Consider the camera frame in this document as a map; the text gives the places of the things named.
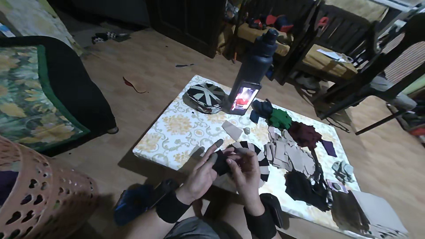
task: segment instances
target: wrist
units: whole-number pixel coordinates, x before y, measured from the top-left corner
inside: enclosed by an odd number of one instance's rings
[[[186,190],[184,185],[176,189],[176,197],[181,203],[186,205],[190,205],[195,201],[195,198]]]
[[[252,216],[261,216],[265,212],[264,205],[259,196],[245,200],[245,209]]]

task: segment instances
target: wrist brace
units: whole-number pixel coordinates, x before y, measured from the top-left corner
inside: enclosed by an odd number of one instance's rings
[[[168,223],[176,223],[177,220],[190,208],[179,201],[174,191],[165,195],[156,205],[156,213],[159,218]]]
[[[271,239],[276,235],[275,223],[269,210],[265,210],[261,216],[253,216],[244,207],[244,213],[248,229],[258,239]]]

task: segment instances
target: phone screen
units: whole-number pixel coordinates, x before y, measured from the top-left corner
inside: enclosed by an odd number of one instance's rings
[[[254,100],[255,96],[258,93],[258,89],[250,87],[241,87],[238,94],[236,95],[235,101],[230,108],[231,111],[234,110],[246,110],[251,102]]]

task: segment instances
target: laundry basket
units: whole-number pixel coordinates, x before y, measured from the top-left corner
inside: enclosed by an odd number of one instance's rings
[[[96,209],[90,177],[0,137],[0,171],[17,165],[15,185],[0,208],[0,239],[62,239]]]

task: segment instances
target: smartphone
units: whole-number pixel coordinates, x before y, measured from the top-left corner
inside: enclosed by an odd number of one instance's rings
[[[242,82],[235,98],[228,100],[228,113],[244,115],[260,89],[259,83]]]

